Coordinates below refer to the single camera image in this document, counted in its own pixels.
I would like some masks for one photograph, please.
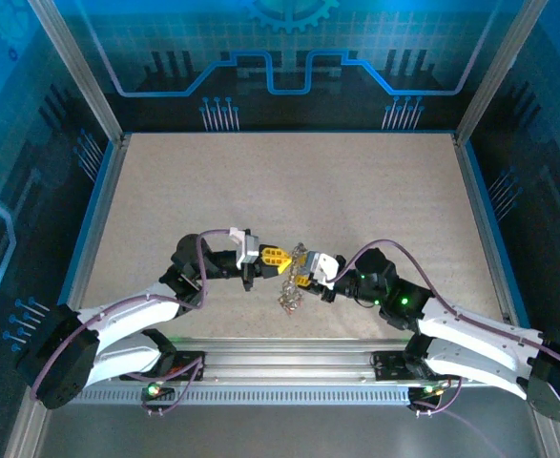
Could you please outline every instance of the metal chain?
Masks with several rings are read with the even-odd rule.
[[[288,315],[294,312],[302,302],[302,292],[297,287],[297,275],[299,274],[299,259],[307,253],[305,245],[299,242],[290,253],[292,262],[288,267],[288,278],[281,284],[281,296],[278,302]]]

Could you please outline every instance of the blue floor border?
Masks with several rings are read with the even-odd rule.
[[[474,149],[472,148],[470,140],[466,142],[465,146],[467,150],[468,160],[470,161],[474,178],[476,180],[476,185],[481,192],[481,200],[483,201],[483,205],[485,207],[486,217],[489,221],[489,227],[491,228],[491,234],[493,235],[494,242],[496,244],[496,247],[498,248],[500,262],[502,263],[505,271],[508,289],[510,291],[510,295],[512,296],[512,302],[515,308],[515,313],[517,314],[517,319],[519,320],[519,325],[521,327],[530,327],[528,312],[526,311],[523,297],[521,296],[521,292],[519,291],[517,279],[515,278],[512,266],[510,265],[507,247],[505,246],[505,242],[502,239],[500,226],[498,225],[498,221],[496,220],[496,217],[493,213],[493,207],[491,206],[491,200],[489,199],[489,195],[487,194],[487,188],[483,180],[483,174],[481,173],[481,169],[479,168],[479,162],[477,162],[477,157],[474,154]]]
[[[80,226],[80,233],[78,234],[78,239],[76,239],[76,245],[73,249],[72,260],[70,261],[70,266],[68,267],[68,273],[66,274],[66,279],[63,282],[63,287],[61,288],[61,294],[57,303],[68,303],[70,294],[72,293],[73,279],[76,275],[76,270],[78,268],[78,263],[80,263],[80,257],[82,256],[82,251],[85,247],[85,241],[87,235],[89,234],[89,229],[91,228],[91,223],[93,221],[93,213],[95,207],[99,202],[99,196],[101,195],[101,188],[106,179],[106,174],[108,172],[108,167],[112,156],[114,154],[114,146],[112,142],[108,142],[106,151],[104,153],[104,158],[101,161],[101,166],[99,167],[99,173],[97,174],[97,180],[91,192],[91,198],[89,199],[89,205],[87,206],[87,212],[82,220],[82,225]]]

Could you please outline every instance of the glass wall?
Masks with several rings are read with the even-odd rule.
[[[29,297],[56,303],[107,143],[27,2],[0,2],[0,456],[44,312]]]
[[[560,1],[549,1],[471,141],[531,325],[560,330]]]
[[[455,129],[521,0],[59,0],[126,131]]]

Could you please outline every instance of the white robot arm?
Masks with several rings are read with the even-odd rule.
[[[560,362],[549,356],[560,353],[560,340],[551,342],[539,331],[498,323],[446,302],[425,274],[430,289],[399,278],[394,264],[368,245],[351,262],[311,251],[293,258],[277,246],[259,244],[248,230],[220,232],[238,248],[214,252],[202,236],[186,236],[172,256],[173,265],[147,291],[80,312],[65,305],[50,310],[17,360],[33,395],[57,408],[84,387],[111,377],[167,376],[188,361],[178,364],[174,346],[151,326],[201,308],[210,279],[241,278],[247,291],[254,278],[274,277],[296,264],[293,286],[300,291],[326,302],[339,294],[378,305],[390,325],[413,331],[404,365],[414,378],[457,377],[497,386],[560,421]]]

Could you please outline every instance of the beige board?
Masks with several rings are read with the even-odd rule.
[[[83,306],[145,289],[177,241],[207,229],[251,228],[261,243],[350,259],[365,243],[405,246],[449,299],[499,319],[500,309],[450,135],[137,134],[131,138]],[[215,250],[232,249],[209,238]],[[383,248],[399,274],[409,261]],[[292,316],[283,277],[212,281],[207,306],[157,326],[169,337],[408,338],[375,309],[305,295]]]

